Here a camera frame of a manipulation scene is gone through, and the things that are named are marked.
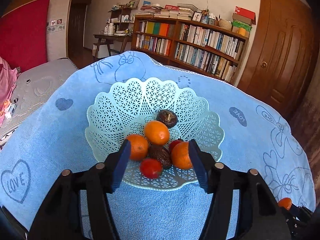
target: cherry tomato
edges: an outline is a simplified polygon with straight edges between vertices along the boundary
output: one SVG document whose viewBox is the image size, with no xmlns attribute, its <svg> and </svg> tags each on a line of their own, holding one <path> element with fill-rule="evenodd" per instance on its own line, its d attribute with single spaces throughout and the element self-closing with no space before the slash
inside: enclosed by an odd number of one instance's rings
<svg viewBox="0 0 320 240">
<path fill-rule="evenodd" d="M 140 163 L 140 171 L 143 176 L 149 179 L 157 179 L 162 174 L 163 168 L 161 162 L 147 158 Z"/>
<path fill-rule="evenodd" d="M 280 199 L 278 202 L 279 207 L 284 207 L 286 210 L 289 210 L 292 206 L 292 200 L 288 197 Z"/>
<path fill-rule="evenodd" d="M 174 148 L 177 144 L 179 144 L 179 143 L 181 143 L 181 142 L 183 142 L 182 139 L 178 139 L 178 140 L 172 141 L 172 142 L 170 143 L 170 145 L 169 145 L 169 153 L 171 153 L 172 150 L 173 150 L 173 148 Z"/>
</svg>

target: doorway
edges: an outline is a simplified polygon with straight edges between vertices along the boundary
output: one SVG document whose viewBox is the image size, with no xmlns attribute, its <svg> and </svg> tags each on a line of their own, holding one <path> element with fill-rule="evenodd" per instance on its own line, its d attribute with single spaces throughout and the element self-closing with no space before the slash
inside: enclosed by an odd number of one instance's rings
<svg viewBox="0 0 320 240">
<path fill-rule="evenodd" d="M 90 3 L 91 0 L 71 0 L 68 22 L 68 55 L 71 60 L 83 53 L 85 16 Z"/>
<path fill-rule="evenodd" d="M 238 88 L 287 121 L 310 84 L 319 53 L 311 9 L 300 0 L 261 0 L 255 38 Z"/>
</svg>

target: shiitake mushroom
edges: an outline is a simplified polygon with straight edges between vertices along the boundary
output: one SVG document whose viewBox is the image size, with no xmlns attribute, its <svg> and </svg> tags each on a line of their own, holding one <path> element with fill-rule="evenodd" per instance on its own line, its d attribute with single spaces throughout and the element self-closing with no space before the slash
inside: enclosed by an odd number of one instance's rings
<svg viewBox="0 0 320 240">
<path fill-rule="evenodd" d="M 178 117 L 174 112 L 164 109 L 157 114 L 157 121 L 163 122 L 168 128 L 172 128 L 177 124 Z"/>
<path fill-rule="evenodd" d="M 148 156 L 161 162 L 163 168 L 168 170 L 172 166 L 168 150 L 160 145 L 151 145 L 148 149 Z"/>
</svg>

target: screw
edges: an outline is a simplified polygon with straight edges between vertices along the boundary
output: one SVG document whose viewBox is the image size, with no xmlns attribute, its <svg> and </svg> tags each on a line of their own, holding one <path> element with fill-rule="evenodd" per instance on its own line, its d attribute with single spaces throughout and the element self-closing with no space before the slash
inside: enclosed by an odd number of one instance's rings
<svg viewBox="0 0 320 240">
<path fill-rule="evenodd" d="M 69 174 L 70 174 L 70 170 L 63 170 L 62 172 L 61 172 L 61 174 L 62 174 L 62 176 L 68 176 Z"/>
<path fill-rule="evenodd" d="M 223 163 L 215 163 L 214 166 L 218 169 L 223 169 L 224 164 Z"/>
<path fill-rule="evenodd" d="M 98 163 L 98 164 L 96 165 L 96 168 L 97 168 L 98 170 L 103 169 L 103 168 L 104 168 L 104 163 Z"/>
<path fill-rule="evenodd" d="M 250 169 L 250 173 L 252 175 L 258 175 L 258 171 L 256 169 Z"/>
</svg>

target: stack of books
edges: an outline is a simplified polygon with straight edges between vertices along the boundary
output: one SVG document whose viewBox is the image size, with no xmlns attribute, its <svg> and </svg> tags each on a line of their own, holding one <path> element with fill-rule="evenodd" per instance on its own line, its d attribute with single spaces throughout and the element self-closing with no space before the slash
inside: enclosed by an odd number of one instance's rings
<svg viewBox="0 0 320 240">
<path fill-rule="evenodd" d="M 138 34 L 136 47 L 168 56 L 170 53 L 171 42 L 171 40 L 167 39 Z"/>
<path fill-rule="evenodd" d="M 139 31 L 142 33 L 150 33 L 160 36 L 172 37 L 174 32 L 174 24 L 155 23 L 149 21 L 140 22 Z"/>
<path fill-rule="evenodd" d="M 242 47 L 244 45 L 244 42 L 237 38 L 230 37 L 210 29 L 204 29 L 202 27 L 187 24 L 181 25 L 179 40 L 194 43 L 203 47 L 211 47 L 234 58 L 235 60 L 239 60 L 242 53 Z"/>
<path fill-rule="evenodd" d="M 178 18 L 178 10 L 179 10 L 178 6 L 166 4 L 164 9 L 162 9 L 159 13 L 155 14 L 155 17 L 177 19 Z"/>
<path fill-rule="evenodd" d="M 236 64 L 212 52 L 198 49 L 178 42 L 174 57 L 182 62 L 211 73 L 230 82 L 236 70 Z"/>
<path fill-rule="evenodd" d="M 144 16 L 151 16 L 153 17 L 156 13 L 159 13 L 161 11 L 162 7 L 157 5 L 142 5 L 140 8 L 140 12 L 136 13 L 136 15 L 144 15 Z"/>
<path fill-rule="evenodd" d="M 193 4 L 178 3 L 178 7 L 178 19 L 181 20 L 192 20 L 195 12 L 201 12 L 201 10 L 199 10 Z"/>
</svg>

